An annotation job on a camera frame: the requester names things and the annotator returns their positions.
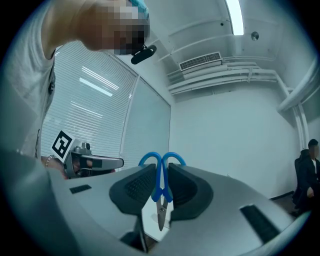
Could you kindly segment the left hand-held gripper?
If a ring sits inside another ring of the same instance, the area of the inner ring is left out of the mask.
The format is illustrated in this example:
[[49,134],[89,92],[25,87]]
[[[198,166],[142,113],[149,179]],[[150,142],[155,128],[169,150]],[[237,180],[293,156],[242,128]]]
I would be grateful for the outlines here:
[[[99,176],[113,173],[116,169],[124,166],[124,160],[122,158],[98,155],[87,158],[92,155],[90,144],[81,142],[79,139],[63,130],[58,133],[51,149],[57,159],[62,162],[63,174],[67,179],[83,176],[83,170],[85,172],[91,170],[92,176]],[[73,169],[73,160],[80,158],[92,160],[92,167],[83,168],[75,173]]]

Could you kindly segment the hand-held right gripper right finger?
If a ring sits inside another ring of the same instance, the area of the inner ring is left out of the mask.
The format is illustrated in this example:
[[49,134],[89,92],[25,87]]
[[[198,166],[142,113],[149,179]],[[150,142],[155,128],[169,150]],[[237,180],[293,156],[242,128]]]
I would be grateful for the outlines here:
[[310,214],[293,219],[249,185],[227,176],[171,163],[174,209],[156,256],[277,256]]

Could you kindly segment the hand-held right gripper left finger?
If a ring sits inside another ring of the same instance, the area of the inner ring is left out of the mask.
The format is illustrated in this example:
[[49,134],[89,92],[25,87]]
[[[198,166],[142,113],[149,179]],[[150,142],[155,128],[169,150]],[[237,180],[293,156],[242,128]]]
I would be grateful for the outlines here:
[[49,177],[54,194],[68,219],[81,225],[94,221],[89,235],[105,231],[121,244],[148,253],[143,208],[156,183],[155,164],[127,170],[65,180],[57,170]]

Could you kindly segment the person's left hand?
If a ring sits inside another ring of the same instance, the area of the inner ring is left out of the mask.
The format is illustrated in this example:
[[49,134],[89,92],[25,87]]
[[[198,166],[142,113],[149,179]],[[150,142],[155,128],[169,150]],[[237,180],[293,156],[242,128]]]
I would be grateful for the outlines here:
[[75,173],[78,173],[81,169],[90,169],[92,168],[93,162],[91,159],[87,158],[76,158],[73,160],[73,170]]

